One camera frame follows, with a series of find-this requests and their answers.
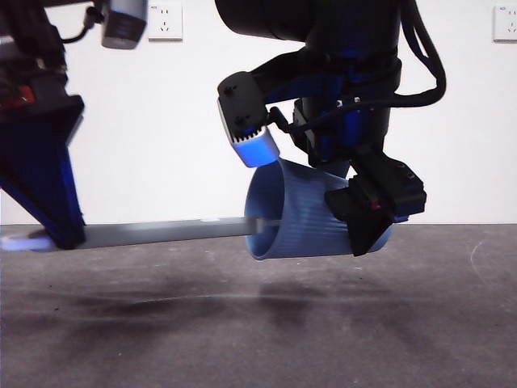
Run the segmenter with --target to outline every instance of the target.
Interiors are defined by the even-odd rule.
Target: electrical socket
[[[150,41],[183,38],[183,8],[179,2],[149,2],[147,31]]]
[[[517,41],[517,3],[494,7],[494,42]]]

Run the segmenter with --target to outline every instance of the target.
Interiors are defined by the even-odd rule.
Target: blue plastic cup
[[[325,192],[346,186],[343,178],[283,159],[258,168],[245,215],[280,220],[280,225],[246,237],[252,256],[263,260],[351,254],[347,224],[337,220],[325,202]],[[370,251],[380,250],[390,235],[391,228]]]

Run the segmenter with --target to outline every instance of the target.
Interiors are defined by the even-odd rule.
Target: white wall
[[[418,3],[449,88],[435,106],[393,111],[386,152],[408,162],[429,197],[426,213],[413,220],[517,222],[517,45],[492,43],[493,1]],[[72,36],[83,9],[50,16],[63,36]],[[68,46],[68,89],[87,105],[71,156],[88,223],[242,214],[253,171],[227,144],[216,87],[301,45],[232,33],[214,0],[183,2],[183,16],[182,43],[144,40],[136,51],[111,51],[100,46],[97,27]],[[402,92],[432,86],[404,40],[401,59]],[[287,136],[275,137],[285,158],[305,160]],[[2,222],[31,220],[3,194]]]

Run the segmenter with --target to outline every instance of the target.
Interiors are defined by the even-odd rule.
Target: gray floor
[[[240,238],[3,253],[2,387],[515,388],[516,235],[399,226],[374,255],[262,263]]]

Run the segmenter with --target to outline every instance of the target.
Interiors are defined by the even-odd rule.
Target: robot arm
[[[74,248],[85,240],[68,153],[84,103],[65,91],[64,43],[101,23],[104,46],[131,49],[146,19],[145,0],[95,1],[86,13],[83,33],[63,40],[44,6],[76,2],[0,2],[0,187],[61,248]]]
[[[305,42],[219,86],[219,105],[230,143],[248,167],[280,155],[267,126],[275,123],[326,169],[349,162],[357,175],[347,188],[325,194],[333,215],[348,226],[351,248],[363,255],[394,223],[424,211],[422,181],[383,152],[390,108],[422,107],[440,100],[446,78],[415,0],[219,0],[222,19],[235,32]],[[398,95],[400,26],[436,88]],[[417,37],[428,56],[424,55]],[[297,99],[293,122],[266,105]]]

